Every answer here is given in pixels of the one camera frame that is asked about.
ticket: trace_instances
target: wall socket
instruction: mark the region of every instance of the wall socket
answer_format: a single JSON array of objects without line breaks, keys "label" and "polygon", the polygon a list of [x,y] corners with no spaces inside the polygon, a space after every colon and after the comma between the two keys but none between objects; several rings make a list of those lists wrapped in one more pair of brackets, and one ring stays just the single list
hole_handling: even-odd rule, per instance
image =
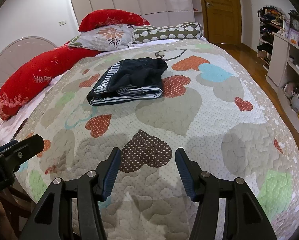
[{"label": "wall socket", "polygon": [[58,25],[59,25],[59,26],[62,26],[62,25],[64,25],[64,24],[66,24],[66,21],[58,22]]}]

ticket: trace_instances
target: red cushion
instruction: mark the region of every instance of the red cushion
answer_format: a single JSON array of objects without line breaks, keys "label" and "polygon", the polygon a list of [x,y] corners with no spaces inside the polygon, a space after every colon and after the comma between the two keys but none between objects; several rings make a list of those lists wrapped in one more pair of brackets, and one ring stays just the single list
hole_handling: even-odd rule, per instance
[{"label": "red cushion", "polygon": [[122,10],[104,9],[86,15],[79,27],[79,32],[88,32],[99,27],[113,24],[130,24],[136,26],[150,25],[143,17]]},{"label": "red cushion", "polygon": [[85,57],[101,51],[72,48],[67,45],[44,52],[21,66],[0,89],[0,117],[7,120],[22,105],[40,93],[54,77],[71,69]]}]

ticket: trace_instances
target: quilt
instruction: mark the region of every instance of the quilt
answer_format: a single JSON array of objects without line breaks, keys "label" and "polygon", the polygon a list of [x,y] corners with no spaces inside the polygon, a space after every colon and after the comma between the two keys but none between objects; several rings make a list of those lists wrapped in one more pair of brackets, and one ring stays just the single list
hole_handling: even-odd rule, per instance
[{"label": "quilt", "polygon": [[[160,57],[163,97],[90,106],[86,95],[123,59]],[[48,92],[17,140],[44,138],[44,150],[21,165],[18,181],[37,202],[54,178],[76,179],[113,147],[122,161],[113,191],[99,203],[108,239],[189,238],[198,203],[186,196],[175,150],[183,147],[202,170],[221,179],[242,177],[279,240],[299,225],[299,152],[264,91],[219,47],[201,40],[152,45],[84,58]],[[78,233],[77,203],[73,230]],[[215,239],[222,239],[220,200]]]}]

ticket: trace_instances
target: white bed sheet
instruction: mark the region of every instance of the white bed sheet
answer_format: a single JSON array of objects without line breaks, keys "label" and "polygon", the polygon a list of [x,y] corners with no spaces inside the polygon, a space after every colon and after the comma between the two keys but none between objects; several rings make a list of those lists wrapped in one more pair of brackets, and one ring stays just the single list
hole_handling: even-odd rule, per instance
[{"label": "white bed sheet", "polygon": [[[119,49],[119,50],[114,50],[114,51],[106,51],[103,53],[100,53],[96,55],[95,57],[101,57],[106,54],[112,54],[124,50],[129,50],[129,49],[136,49],[140,47],[146,47],[146,46],[151,46],[151,45],[157,45],[157,44],[167,44],[167,43],[172,43],[176,42],[179,40],[159,40],[159,41],[150,41],[148,43],[142,43],[142,44],[134,44],[133,47],[129,47],[126,49]],[[17,130],[20,128],[22,123],[24,122],[25,119],[29,118],[31,113],[34,111],[34,109],[39,105],[40,102],[44,99],[45,95],[52,89],[52,87],[62,78],[67,73],[67,71],[59,75],[55,78],[53,78],[50,82],[50,84],[43,89],[35,98],[33,98],[30,102],[28,102],[26,105],[23,105],[20,110],[17,112],[16,115],[11,117],[10,119],[3,121],[0,119],[0,145],[4,145],[8,142],[10,142],[17,132]]]}]

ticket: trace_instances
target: metal screw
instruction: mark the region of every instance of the metal screw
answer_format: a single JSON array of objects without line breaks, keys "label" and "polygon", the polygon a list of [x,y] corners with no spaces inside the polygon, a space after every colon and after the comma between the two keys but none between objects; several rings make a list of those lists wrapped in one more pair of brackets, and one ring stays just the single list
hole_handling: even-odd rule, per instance
[{"label": "metal screw", "polygon": [[88,177],[94,177],[96,175],[96,171],[89,171]]},{"label": "metal screw", "polygon": [[236,178],[236,183],[244,184],[244,180],[242,178]]},{"label": "metal screw", "polygon": [[56,184],[56,185],[60,184],[61,182],[62,182],[61,178],[56,178],[56,179],[53,180],[53,183]]},{"label": "metal screw", "polygon": [[211,174],[208,171],[202,171],[201,176],[208,178]]}]

